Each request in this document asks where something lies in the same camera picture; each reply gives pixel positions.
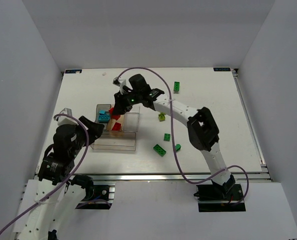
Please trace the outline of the small red lego brick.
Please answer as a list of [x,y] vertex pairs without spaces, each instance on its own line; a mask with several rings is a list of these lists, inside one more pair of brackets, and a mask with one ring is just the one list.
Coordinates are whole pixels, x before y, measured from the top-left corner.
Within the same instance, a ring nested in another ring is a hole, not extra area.
[[111,107],[111,108],[109,109],[109,113],[112,115],[112,114],[113,114],[113,111],[114,111],[114,108]]

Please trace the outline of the long cyan lego brick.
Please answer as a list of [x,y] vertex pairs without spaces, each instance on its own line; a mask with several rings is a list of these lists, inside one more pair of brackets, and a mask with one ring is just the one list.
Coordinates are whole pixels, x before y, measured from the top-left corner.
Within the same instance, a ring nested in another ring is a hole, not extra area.
[[111,120],[111,116],[109,114],[100,114],[97,120],[99,123],[108,123]]

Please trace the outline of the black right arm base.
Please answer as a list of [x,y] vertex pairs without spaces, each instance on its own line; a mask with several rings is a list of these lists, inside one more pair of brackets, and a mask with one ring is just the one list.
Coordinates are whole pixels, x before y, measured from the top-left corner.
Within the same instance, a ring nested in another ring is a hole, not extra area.
[[224,185],[219,185],[214,181],[211,181],[211,184],[197,185],[193,196],[197,199],[200,213],[246,211],[242,186],[236,184],[232,174]]

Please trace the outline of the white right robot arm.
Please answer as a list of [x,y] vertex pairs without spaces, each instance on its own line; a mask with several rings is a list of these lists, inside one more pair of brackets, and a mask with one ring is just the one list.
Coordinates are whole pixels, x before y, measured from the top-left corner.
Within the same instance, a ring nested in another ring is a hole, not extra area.
[[141,74],[129,79],[131,88],[126,80],[114,78],[113,84],[119,87],[114,94],[115,105],[113,113],[124,115],[134,105],[142,104],[156,112],[164,113],[187,127],[191,145],[199,150],[210,170],[211,182],[215,191],[225,197],[235,184],[235,179],[228,170],[219,145],[219,128],[211,111],[203,107],[197,109],[187,106],[177,100],[168,99],[164,91],[151,88]]

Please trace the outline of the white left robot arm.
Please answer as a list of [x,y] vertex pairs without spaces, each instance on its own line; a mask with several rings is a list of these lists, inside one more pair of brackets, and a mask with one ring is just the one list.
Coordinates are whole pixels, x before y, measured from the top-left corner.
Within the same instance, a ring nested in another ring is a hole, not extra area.
[[79,167],[75,159],[101,137],[104,125],[65,113],[55,119],[53,143],[45,150],[37,174],[34,206],[26,211],[28,219],[18,240],[58,240],[72,211],[94,194],[92,178],[75,174]]

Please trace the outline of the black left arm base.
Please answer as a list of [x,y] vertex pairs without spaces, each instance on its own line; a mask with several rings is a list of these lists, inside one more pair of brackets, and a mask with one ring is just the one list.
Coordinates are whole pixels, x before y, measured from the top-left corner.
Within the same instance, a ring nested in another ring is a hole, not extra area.
[[76,195],[73,186],[81,190],[83,196],[76,209],[109,210],[111,208],[115,193],[114,185],[96,183],[92,177],[78,174],[66,183],[65,193]]

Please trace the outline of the smoky grey plastic bin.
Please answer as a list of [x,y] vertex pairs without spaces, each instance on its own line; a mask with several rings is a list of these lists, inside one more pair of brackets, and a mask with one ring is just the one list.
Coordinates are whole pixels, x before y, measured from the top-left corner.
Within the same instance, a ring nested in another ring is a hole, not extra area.
[[96,106],[96,115],[95,115],[95,122],[97,124],[104,125],[104,130],[108,130],[108,124],[111,120],[111,114],[109,110],[111,109],[111,104],[98,104]]

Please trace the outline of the clear long front bin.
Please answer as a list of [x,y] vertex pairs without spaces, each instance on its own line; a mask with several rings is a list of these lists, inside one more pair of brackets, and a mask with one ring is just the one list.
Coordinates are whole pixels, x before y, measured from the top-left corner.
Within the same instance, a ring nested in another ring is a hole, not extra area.
[[104,131],[91,145],[93,150],[135,151],[136,133],[124,131]]

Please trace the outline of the lime lego brick lower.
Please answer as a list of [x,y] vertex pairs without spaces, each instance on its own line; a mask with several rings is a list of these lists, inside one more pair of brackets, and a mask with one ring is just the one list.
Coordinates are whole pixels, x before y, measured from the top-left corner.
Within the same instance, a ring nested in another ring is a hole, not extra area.
[[165,121],[165,120],[166,120],[166,117],[165,117],[165,115],[164,115],[164,114],[162,114],[162,113],[160,113],[160,114],[158,115],[158,120],[159,120],[160,122],[163,122],[163,121]]

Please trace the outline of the green long lego far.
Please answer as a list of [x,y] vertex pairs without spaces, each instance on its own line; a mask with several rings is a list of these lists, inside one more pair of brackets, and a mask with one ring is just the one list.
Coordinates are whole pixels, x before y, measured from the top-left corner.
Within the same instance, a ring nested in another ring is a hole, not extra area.
[[173,92],[175,94],[178,94],[180,92],[180,82],[175,81],[173,85]]

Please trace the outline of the small green lego brick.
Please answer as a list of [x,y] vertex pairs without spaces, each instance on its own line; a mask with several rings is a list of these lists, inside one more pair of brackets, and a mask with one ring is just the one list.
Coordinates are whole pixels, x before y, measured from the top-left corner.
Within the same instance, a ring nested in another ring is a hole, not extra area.
[[166,142],[169,142],[171,140],[171,134],[170,133],[165,133],[163,136],[163,140]]

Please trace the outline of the blue label left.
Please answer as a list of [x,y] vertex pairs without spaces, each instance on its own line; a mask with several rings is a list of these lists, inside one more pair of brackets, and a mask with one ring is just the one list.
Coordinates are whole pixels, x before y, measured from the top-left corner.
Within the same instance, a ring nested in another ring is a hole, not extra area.
[[82,69],[66,69],[65,74],[80,74]]

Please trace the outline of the blue label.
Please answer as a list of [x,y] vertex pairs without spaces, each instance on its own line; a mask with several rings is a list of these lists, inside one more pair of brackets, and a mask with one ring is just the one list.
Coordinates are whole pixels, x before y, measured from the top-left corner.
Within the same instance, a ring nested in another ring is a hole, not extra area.
[[65,74],[80,74],[82,69],[66,69]]
[[231,69],[229,67],[214,67],[213,70],[215,72],[230,72]]

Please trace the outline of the blue label right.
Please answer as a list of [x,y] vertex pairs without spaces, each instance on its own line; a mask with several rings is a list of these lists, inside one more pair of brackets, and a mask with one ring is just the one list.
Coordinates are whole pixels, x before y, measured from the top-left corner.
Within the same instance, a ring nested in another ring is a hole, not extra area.
[[215,72],[230,72],[231,69],[229,67],[214,67],[213,70]]

